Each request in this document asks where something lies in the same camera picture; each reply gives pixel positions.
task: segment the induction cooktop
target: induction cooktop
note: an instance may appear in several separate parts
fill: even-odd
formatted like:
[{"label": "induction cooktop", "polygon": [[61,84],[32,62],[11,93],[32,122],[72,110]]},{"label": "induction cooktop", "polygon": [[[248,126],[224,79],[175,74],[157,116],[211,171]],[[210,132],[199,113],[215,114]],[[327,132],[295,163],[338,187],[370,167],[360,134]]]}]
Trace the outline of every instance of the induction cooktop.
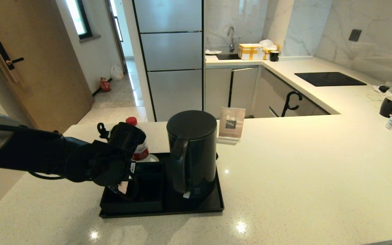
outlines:
[{"label": "induction cooktop", "polygon": [[308,72],[294,74],[316,87],[366,85],[341,72]]}]

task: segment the red bottle cap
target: red bottle cap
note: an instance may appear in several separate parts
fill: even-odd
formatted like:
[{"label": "red bottle cap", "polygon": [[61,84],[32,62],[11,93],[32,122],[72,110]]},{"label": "red bottle cap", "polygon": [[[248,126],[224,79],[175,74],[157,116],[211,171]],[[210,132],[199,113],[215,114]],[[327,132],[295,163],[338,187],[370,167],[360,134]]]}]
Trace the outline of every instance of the red bottle cap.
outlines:
[{"label": "red bottle cap", "polygon": [[131,124],[132,126],[137,125],[137,118],[130,116],[129,118],[126,118],[125,123]]}]

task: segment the refrigerator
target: refrigerator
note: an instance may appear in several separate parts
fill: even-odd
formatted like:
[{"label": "refrigerator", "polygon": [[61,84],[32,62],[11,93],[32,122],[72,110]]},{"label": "refrigerator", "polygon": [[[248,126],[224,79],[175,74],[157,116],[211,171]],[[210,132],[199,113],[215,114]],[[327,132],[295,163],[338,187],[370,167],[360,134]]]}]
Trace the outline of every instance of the refrigerator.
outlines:
[{"label": "refrigerator", "polygon": [[133,0],[156,121],[202,110],[203,0]]}]

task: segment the black cup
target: black cup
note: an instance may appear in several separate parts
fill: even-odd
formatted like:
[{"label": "black cup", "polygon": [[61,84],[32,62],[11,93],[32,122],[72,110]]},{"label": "black cup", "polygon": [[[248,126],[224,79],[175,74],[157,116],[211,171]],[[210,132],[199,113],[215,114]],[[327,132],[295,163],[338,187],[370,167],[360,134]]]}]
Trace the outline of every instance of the black cup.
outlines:
[{"label": "black cup", "polygon": [[270,61],[278,61],[279,51],[270,51]]},{"label": "black cup", "polygon": [[381,110],[379,111],[384,117],[390,117],[392,114],[392,96],[386,96],[382,101]]}]

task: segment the window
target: window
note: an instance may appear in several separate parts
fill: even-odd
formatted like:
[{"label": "window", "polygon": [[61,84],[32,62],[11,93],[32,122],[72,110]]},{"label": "window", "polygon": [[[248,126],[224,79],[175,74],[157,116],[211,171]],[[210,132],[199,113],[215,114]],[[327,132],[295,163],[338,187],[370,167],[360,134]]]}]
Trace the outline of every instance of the window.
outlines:
[{"label": "window", "polygon": [[66,0],[69,7],[70,16],[72,16],[75,29],[77,30],[78,37],[85,39],[92,36],[92,30],[87,21],[86,12],[82,0]]},{"label": "window", "polygon": [[112,11],[113,11],[113,16],[114,16],[114,19],[115,19],[115,25],[116,25],[116,29],[117,29],[116,31],[117,31],[117,34],[119,36],[119,41],[123,42],[122,33],[120,32],[119,20],[117,19],[116,5],[115,5],[114,0],[110,0],[110,2],[112,4]]}]

